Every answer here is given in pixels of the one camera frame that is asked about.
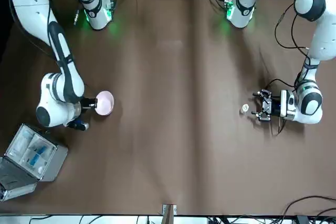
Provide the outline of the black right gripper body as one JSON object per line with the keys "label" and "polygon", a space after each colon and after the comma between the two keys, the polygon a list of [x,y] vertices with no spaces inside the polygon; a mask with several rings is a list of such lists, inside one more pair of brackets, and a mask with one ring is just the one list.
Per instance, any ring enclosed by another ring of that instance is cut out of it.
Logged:
{"label": "black right gripper body", "polygon": [[96,98],[82,98],[80,100],[81,105],[81,114],[86,113],[90,109],[96,109],[97,108],[97,99]]}

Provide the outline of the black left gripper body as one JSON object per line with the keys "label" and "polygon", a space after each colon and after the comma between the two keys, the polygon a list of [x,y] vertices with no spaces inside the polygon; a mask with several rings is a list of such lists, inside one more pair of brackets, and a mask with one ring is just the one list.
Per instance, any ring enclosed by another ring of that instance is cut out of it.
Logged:
{"label": "black left gripper body", "polygon": [[271,101],[271,115],[280,116],[281,112],[281,101],[277,99],[272,99]]}

